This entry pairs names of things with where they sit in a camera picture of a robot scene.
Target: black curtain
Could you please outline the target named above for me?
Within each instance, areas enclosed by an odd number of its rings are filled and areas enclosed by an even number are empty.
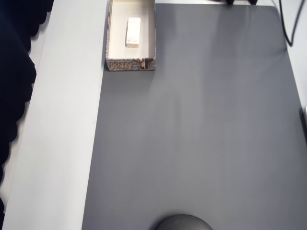
[[[17,137],[17,124],[24,103],[31,99],[36,71],[28,52],[31,36],[46,20],[53,0],[0,0],[0,163],[10,152],[9,143]],[[2,180],[3,169],[0,169]],[[0,200],[0,227],[4,219]]]

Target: dark round object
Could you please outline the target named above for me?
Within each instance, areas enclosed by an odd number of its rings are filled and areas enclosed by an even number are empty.
[[[226,0],[226,2],[227,2],[228,5],[234,4],[234,1],[235,1],[235,0]]]
[[[248,0],[251,5],[256,5],[258,0]]]
[[[212,230],[212,228],[195,216],[179,214],[164,219],[156,230]]]

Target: white block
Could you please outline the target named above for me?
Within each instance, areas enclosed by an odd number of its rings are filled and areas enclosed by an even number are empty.
[[[141,18],[128,18],[126,47],[138,48],[140,43]]]

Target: white table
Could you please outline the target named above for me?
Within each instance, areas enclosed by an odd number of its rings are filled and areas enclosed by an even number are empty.
[[[212,3],[157,1],[160,2]],[[300,0],[283,2],[290,34]],[[258,5],[273,2],[259,0]],[[106,7],[107,0],[54,2],[4,230],[82,227],[104,68]],[[302,23],[306,20],[307,7],[297,28],[295,46],[289,49],[302,104],[307,104],[307,25]]]

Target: gray mat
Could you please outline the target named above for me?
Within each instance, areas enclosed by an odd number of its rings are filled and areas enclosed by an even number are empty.
[[[272,7],[156,5],[155,72],[104,71],[83,230],[307,229],[307,147]]]

